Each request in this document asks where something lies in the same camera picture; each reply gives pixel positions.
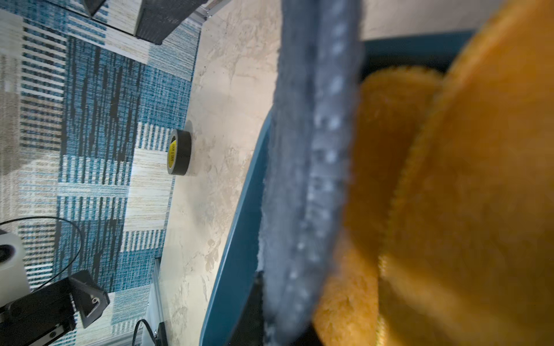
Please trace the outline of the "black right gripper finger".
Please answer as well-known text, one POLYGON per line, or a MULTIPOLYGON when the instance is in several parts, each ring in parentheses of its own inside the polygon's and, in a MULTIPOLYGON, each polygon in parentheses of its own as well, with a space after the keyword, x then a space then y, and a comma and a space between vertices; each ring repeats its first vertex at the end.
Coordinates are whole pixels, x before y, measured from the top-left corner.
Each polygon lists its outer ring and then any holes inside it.
POLYGON ((231 337, 229 346, 264 345, 263 272, 256 272, 250 295, 231 337))

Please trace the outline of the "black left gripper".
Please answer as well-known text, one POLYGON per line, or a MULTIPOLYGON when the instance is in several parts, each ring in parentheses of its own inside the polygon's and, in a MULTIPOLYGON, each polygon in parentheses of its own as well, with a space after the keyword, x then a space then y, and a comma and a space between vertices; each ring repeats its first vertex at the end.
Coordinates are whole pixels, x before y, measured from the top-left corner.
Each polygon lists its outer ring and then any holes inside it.
POLYGON ((82 270, 1 307, 2 345, 50 345, 98 320, 110 304, 108 293, 82 270))

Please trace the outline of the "orange fleece insole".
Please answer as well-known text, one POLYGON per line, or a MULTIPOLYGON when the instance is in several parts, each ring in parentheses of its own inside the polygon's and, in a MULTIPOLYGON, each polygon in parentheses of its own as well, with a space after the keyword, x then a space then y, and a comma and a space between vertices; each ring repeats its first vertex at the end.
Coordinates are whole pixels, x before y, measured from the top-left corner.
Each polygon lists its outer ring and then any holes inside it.
POLYGON ((378 345, 553 344, 552 1, 508 1, 450 66, 379 272, 378 345))
POLYGON ((408 150, 442 80, 433 69, 396 66, 360 86, 337 265, 312 319, 324 345, 375 344, 379 237, 408 150))

